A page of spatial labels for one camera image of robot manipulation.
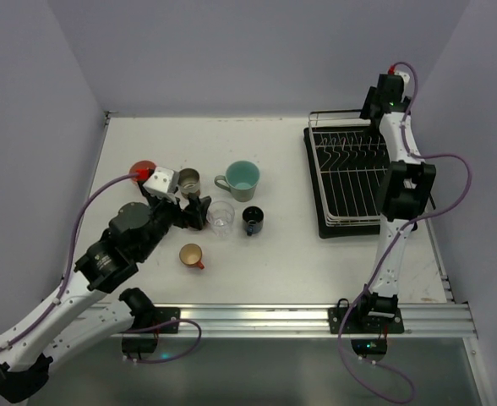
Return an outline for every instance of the dish rack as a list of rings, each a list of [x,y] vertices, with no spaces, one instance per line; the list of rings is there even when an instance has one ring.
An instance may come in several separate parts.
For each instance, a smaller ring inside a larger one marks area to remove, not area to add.
[[[380,231],[376,195],[390,159],[360,110],[309,114],[305,144],[322,238]]]

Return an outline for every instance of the table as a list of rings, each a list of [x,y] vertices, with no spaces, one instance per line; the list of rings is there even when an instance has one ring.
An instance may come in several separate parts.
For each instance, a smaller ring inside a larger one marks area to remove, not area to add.
[[[202,195],[225,200],[236,210],[234,232],[219,239],[207,228],[172,228],[139,272],[106,297],[141,288],[156,303],[170,304],[332,304],[354,299],[369,278],[378,236],[320,239],[303,129],[306,117],[112,118],[92,190],[123,175],[134,162],[149,159],[181,170],[197,169]],[[235,201],[213,179],[237,160],[258,165],[261,179],[249,203]],[[107,190],[82,223],[76,256],[97,241],[118,209],[145,199],[130,181]],[[247,206],[265,212],[265,225],[251,238],[241,213]],[[408,240],[401,270],[402,303],[445,303],[440,267],[426,223]],[[204,251],[205,269],[188,269],[178,259],[187,243]]]

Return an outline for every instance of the dark blue mug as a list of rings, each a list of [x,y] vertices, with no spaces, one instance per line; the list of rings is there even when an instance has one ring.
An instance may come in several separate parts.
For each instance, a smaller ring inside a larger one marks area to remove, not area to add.
[[[259,233],[264,226],[264,212],[256,206],[247,207],[243,211],[243,229],[250,237]]]

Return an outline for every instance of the green mug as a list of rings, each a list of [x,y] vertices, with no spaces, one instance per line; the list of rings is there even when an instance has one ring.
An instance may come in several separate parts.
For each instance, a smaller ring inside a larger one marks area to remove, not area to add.
[[[226,176],[215,176],[215,185],[230,192],[237,201],[251,200],[258,181],[259,169],[249,161],[234,162],[226,170]]]

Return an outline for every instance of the glass cup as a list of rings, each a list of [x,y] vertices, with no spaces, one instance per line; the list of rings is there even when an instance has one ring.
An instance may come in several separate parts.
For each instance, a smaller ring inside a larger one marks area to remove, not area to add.
[[[232,232],[234,216],[233,206],[225,201],[211,203],[207,211],[207,221],[211,225],[213,233],[219,237],[226,237]]]

